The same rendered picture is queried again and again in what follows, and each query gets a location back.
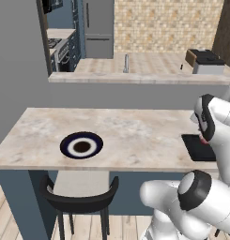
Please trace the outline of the black microwave oven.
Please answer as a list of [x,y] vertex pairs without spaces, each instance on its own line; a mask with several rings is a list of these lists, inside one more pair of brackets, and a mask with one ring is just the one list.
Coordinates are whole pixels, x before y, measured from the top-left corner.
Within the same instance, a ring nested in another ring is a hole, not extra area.
[[47,14],[57,8],[63,7],[63,0],[41,0],[43,13]]

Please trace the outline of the silver sink tap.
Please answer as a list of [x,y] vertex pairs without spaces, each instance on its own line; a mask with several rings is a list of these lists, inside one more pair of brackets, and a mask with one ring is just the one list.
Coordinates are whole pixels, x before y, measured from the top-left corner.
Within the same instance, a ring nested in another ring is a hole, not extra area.
[[123,73],[129,73],[129,62],[130,62],[130,57],[128,54],[125,54],[125,64],[124,64]]

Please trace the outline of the white and black toaster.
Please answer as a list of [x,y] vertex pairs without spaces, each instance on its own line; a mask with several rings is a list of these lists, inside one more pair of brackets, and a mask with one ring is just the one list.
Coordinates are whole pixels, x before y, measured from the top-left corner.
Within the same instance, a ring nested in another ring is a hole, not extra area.
[[193,74],[223,75],[225,62],[211,50],[188,49],[185,60]]

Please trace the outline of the dark wood tall cupboard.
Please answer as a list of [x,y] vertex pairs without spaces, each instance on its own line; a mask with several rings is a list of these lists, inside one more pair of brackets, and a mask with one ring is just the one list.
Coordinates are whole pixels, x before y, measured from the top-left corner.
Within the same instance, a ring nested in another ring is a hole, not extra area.
[[212,51],[230,67],[230,0],[224,0]]

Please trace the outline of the blue cupboard run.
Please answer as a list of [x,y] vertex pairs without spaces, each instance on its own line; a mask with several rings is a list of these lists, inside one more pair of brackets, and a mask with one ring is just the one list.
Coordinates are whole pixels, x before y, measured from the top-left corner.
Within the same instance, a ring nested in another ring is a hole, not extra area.
[[71,18],[74,32],[69,37],[69,60],[70,70],[74,71],[82,57],[81,40],[80,40],[80,25],[79,25],[79,10],[78,0],[70,0],[71,3]]

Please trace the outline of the navy and white plate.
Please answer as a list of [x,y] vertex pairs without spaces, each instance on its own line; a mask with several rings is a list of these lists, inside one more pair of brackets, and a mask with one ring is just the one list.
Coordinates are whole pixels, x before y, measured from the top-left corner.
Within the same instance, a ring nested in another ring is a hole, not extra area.
[[103,147],[102,138],[87,131],[75,132],[65,137],[60,143],[61,153],[74,159],[92,158]]

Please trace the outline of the black tray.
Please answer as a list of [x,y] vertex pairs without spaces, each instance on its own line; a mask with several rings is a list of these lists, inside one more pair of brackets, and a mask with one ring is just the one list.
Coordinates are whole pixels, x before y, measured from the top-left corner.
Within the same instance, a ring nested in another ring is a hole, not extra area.
[[209,144],[202,143],[196,134],[182,134],[181,138],[192,161],[215,161],[215,154]]

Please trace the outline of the grey fridge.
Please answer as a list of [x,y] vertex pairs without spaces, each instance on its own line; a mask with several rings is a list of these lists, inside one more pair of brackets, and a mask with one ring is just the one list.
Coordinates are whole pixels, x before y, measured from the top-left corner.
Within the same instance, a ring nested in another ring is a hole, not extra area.
[[87,58],[114,57],[115,0],[84,0],[84,42]]

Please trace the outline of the steel oven with hob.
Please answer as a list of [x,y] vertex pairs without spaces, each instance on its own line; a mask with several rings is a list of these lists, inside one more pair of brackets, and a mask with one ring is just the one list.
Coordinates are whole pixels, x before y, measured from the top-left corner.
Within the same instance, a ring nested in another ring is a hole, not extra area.
[[62,38],[49,38],[48,45],[53,72],[69,72],[69,41]]

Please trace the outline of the blue island counter base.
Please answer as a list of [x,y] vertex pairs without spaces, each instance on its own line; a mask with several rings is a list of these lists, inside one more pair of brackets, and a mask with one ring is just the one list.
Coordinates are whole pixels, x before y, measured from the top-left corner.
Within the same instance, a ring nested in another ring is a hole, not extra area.
[[[23,240],[51,240],[55,210],[39,194],[39,182],[57,171],[0,170],[0,185],[16,220]],[[117,176],[119,187],[109,213],[115,216],[148,216],[153,211],[140,200],[140,186],[149,180],[181,180],[186,172],[110,172],[110,182]]]

